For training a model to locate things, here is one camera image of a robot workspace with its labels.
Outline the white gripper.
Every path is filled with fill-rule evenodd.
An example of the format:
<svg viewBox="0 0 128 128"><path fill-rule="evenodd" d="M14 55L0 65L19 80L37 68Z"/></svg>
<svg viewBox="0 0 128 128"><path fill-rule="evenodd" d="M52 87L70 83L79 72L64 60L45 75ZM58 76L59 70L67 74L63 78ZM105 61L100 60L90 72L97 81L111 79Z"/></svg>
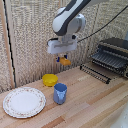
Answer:
<svg viewBox="0 0 128 128"><path fill-rule="evenodd" d="M59 40L58 38L52 38L48 41L47 52L50 54L58 54L75 50L77 47L77 37L75 35L68 36ZM60 57L56 58L56 62L60 62Z"/></svg>

